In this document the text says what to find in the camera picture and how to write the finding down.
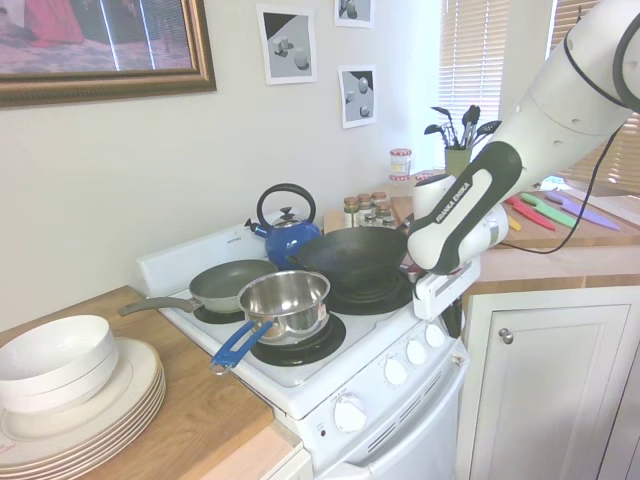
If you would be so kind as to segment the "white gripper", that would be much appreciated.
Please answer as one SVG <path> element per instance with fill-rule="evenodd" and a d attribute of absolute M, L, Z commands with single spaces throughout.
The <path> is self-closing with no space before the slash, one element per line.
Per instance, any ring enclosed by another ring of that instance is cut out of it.
<path fill-rule="evenodd" d="M 462 295 L 479 278 L 481 261 L 472 259 L 449 275 L 427 274 L 414 284 L 413 308 L 417 318 L 432 321 L 445 310 L 445 325 L 451 338 L 464 329 Z"/>

